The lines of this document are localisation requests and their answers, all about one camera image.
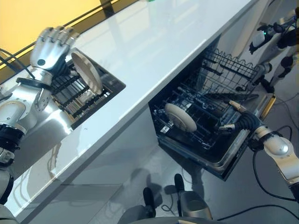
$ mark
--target sink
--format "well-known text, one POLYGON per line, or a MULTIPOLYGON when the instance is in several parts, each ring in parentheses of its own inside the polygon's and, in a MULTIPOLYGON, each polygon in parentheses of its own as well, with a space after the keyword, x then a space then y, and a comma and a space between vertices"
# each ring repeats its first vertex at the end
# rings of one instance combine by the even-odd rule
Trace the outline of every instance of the sink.
POLYGON ((15 152, 15 163, 11 166, 15 179, 126 87, 95 61, 87 58, 98 71, 103 92, 94 94, 70 60, 70 74, 53 79, 53 100, 41 113, 37 125, 23 138, 21 149, 15 152))

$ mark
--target dishwasher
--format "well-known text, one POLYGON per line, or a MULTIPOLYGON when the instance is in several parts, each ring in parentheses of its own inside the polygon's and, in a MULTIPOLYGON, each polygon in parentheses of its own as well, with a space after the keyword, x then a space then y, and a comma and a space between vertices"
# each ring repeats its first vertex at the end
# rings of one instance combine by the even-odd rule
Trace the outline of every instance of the dishwasher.
POLYGON ((149 108, 161 148, 174 150, 226 180, 252 137, 249 131, 220 133, 218 127, 235 123, 240 114, 226 100, 246 103, 258 97, 249 88, 257 68, 213 47, 206 48, 150 102, 149 108), (165 111, 175 105, 195 122, 185 131, 165 111))

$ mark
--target counter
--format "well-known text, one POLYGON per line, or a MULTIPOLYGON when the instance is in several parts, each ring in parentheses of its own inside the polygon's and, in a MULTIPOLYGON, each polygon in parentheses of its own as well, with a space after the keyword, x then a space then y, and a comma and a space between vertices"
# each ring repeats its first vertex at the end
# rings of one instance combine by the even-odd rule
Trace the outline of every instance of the counter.
POLYGON ((254 3, 141 0, 83 33, 74 47, 126 88, 70 131, 61 141, 54 167, 49 170, 46 154, 15 180, 14 194, 6 203, 11 212, 30 214, 254 3), (35 178, 29 180, 31 172, 35 178))

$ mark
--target dish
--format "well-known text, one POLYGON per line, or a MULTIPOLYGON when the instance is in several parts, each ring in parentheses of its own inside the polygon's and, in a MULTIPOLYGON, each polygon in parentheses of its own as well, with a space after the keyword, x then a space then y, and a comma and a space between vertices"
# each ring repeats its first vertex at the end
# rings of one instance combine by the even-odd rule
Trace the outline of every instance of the dish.
POLYGON ((93 66, 93 64, 78 51, 73 51, 71 54, 75 69, 82 77, 84 82, 89 86, 90 90, 100 95, 103 91, 103 83, 99 76, 99 73, 93 66))
POLYGON ((165 113, 173 124, 184 132, 195 132, 197 126, 195 121, 183 109, 174 104, 165 105, 165 113))

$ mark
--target gray floor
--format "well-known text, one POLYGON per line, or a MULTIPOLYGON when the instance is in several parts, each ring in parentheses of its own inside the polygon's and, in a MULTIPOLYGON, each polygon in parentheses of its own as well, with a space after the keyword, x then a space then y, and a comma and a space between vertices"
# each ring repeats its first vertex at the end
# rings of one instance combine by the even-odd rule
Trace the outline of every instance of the gray floor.
MULTIPOLYGON (((289 11, 290 7, 291 5, 283 4, 276 17, 279 18, 280 15, 285 14, 289 11)), ((247 62, 254 63, 258 60, 260 54, 261 51, 257 51, 254 56, 251 56, 246 52, 242 57, 247 62)), ((282 57, 283 54, 274 60, 273 64, 277 64, 282 57)), ((297 67, 294 67, 291 73, 282 82, 277 84, 276 96, 282 100, 293 97, 298 93, 298 84, 298 71, 297 67)), ((267 116, 265 123, 273 130, 283 125, 290 125, 293 128, 292 143, 296 154, 299 155, 298 130, 292 123, 284 104, 278 104, 279 102, 277 100, 276 105, 267 116)), ((297 125, 298 102, 298 95, 293 100, 287 102, 291 116, 297 125)), ((282 130, 281 133, 288 136, 287 130, 282 130)), ((259 188, 252 169, 252 155, 253 153, 249 149, 246 150, 230 177, 224 182, 200 167, 195 166, 188 160, 181 160, 180 164, 178 164, 164 150, 157 147, 151 153, 149 159, 144 162, 144 165, 132 173, 130 180, 91 219, 89 224, 117 223, 125 210, 143 203, 142 189, 146 186, 150 187, 155 193, 157 217, 173 216, 172 212, 174 215, 177 215, 176 194, 170 194, 173 189, 168 187, 174 184, 173 177, 176 173, 183 175, 186 190, 194 190, 204 197, 214 219, 231 215, 251 206, 263 204, 281 205, 299 216, 299 206, 297 203, 273 198, 259 188), (184 163, 184 167, 187 167, 187 170, 182 169, 182 163, 184 163), (172 212, 162 210, 163 205, 170 206, 172 212)), ((257 156, 257 170, 262 184, 268 191, 277 195, 292 197, 283 178, 278 173, 274 161, 265 152, 260 152, 257 156)), ((229 224, 298 223, 289 213, 280 208, 252 210, 227 219, 226 222, 229 224)))

